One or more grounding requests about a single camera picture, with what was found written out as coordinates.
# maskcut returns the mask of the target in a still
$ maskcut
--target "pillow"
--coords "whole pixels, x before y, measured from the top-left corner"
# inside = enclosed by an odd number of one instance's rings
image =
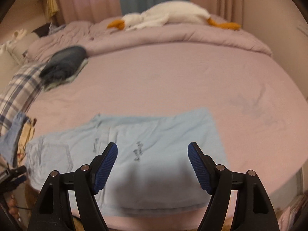
[[[0,49],[0,93],[9,84],[19,68],[18,63],[7,52],[5,45],[2,45]]]
[[[0,94],[0,139],[11,127],[14,116],[26,112],[41,91],[39,74],[45,63],[29,63],[20,68]]]
[[[28,47],[39,37],[35,33],[30,33],[21,40],[7,45],[7,50],[19,65],[23,65],[26,60],[26,51]]]

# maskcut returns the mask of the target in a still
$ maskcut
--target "yellow cloth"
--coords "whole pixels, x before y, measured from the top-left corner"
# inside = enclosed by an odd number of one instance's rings
[[[48,16],[52,18],[59,10],[56,0],[47,0]]]
[[[17,166],[20,166],[21,161],[25,158],[26,155],[26,144],[30,142],[34,135],[34,121],[30,119],[27,121],[23,129],[21,131],[19,141],[18,141],[18,148],[17,148]]]

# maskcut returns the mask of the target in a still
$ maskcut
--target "wall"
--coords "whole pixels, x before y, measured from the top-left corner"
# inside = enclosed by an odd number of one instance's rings
[[[308,98],[308,36],[304,17],[292,0],[244,0],[243,28],[264,41],[274,59]]]
[[[26,6],[12,6],[0,24],[0,43],[11,39],[15,30],[23,28],[32,32],[45,23],[42,0]]]

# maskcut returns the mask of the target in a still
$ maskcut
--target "dark blue folded clothing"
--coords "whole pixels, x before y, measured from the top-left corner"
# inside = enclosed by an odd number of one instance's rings
[[[55,53],[39,77],[44,85],[64,81],[71,77],[87,58],[86,50],[81,46],[71,46]]]

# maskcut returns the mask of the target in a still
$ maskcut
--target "shirt pocket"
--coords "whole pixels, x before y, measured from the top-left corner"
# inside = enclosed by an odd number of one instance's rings
[[[43,141],[39,149],[39,170],[41,171],[41,177],[46,179],[53,170],[58,170],[61,174],[71,172],[73,161],[67,144]]]

